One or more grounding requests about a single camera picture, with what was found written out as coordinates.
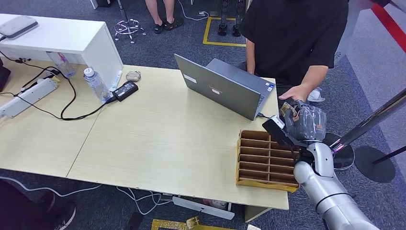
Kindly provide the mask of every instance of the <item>laptop keyboard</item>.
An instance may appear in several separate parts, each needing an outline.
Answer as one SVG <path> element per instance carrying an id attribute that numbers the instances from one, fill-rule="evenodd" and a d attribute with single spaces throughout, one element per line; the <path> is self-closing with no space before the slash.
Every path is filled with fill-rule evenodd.
<path id="1" fill-rule="evenodd" d="M 264 100 L 264 98 L 265 98 L 264 95 L 261 95 L 261 96 L 259 97 L 259 102 L 258 102 L 257 108 L 259 107 L 259 105 L 261 104 L 261 102 Z"/>

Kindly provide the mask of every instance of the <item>water bottle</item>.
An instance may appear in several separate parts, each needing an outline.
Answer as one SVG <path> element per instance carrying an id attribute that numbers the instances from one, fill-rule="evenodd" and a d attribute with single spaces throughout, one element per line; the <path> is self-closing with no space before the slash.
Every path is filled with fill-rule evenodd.
<path id="1" fill-rule="evenodd" d="M 101 103 L 104 104 L 107 100 L 113 97 L 112 92 L 109 91 L 97 72 L 95 72 L 92 68 L 87 68 L 83 72 L 85 74 L 84 78 L 86 82 L 96 93 L 96 96 L 99 98 Z"/>
<path id="2" fill-rule="evenodd" d="M 65 77 L 69 78 L 75 75 L 75 70 L 62 53 L 47 51 L 46 54 L 48 54 L 51 60 L 55 63 L 56 67 L 58 67 Z"/>

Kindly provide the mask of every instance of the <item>laptop sticker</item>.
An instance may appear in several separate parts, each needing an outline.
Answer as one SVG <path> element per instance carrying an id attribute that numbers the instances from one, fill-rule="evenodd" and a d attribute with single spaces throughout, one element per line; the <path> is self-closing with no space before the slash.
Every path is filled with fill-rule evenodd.
<path id="1" fill-rule="evenodd" d="M 183 75 L 186 79 L 190 80 L 193 83 L 197 83 L 196 79 L 189 77 L 188 75 L 184 74 Z"/>
<path id="2" fill-rule="evenodd" d="M 213 91 L 214 93 L 217 93 L 218 95 L 220 95 L 220 92 L 217 91 L 217 90 L 215 90 L 215 89 L 213 89 L 213 88 L 212 88 L 212 91 Z"/>
<path id="3" fill-rule="evenodd" d="M 222 92 L 216 88 L 213 88 L 212 86 L 210 86 L 210 89 L 212 89 L 212 91 L 218 95 L 220 95 Z"/>

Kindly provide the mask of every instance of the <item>hand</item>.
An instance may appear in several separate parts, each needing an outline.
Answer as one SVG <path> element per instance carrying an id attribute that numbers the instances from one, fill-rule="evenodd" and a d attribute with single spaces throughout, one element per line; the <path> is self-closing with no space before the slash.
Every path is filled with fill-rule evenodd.
<path id="1" fill-rule="evenodd" d="M 288 90 L 286 93 L 279 96 L 279 99 L 286 100 L 288 98 L 292 98 L 294 101 L 301 100 L 302 102 L 305 102 L 311 91 L 312 89 L 310 89 L 310 87 L 301 84 L 290 88 L 290 90 Z"/>

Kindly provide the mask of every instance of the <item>yellow floor tape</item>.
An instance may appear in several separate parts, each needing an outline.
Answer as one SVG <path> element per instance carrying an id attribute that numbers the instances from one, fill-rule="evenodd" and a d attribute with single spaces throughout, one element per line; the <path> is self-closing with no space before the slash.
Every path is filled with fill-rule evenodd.
<path id="1" fill-rule="evenodd" d="M 203 44 L 205 45 L 215 45 L 215 46 L 238 46 L 238 47 L 246 47 L 245 44 L 238 44 L 238 43 L 227 43 L 227 42 L 209 42 L 207 41 L 207 37 L 209 35 L 209 29 L 210 29 L 210 24 L 212 23 L 212 20 L 221 20 L 221 18 L 218 17 L 208 17 L 207 18 L 207 23 L 206 23 L 206 29 L 204 31 L 204 36 L 203 36 Z M 227 18 L 229 21 L 235 21 L 235 18 Z"/>
<path id="2" fill-rule="evenodd" d="M 163 219 L 153 219 L 151 230 L 159 230 L 159 228 L 174 229 L 174 230 L 190 230 L 186 223 L 163 220 Z M 232 230 L 219 227 L 197 225 L 192 230 Z"/>

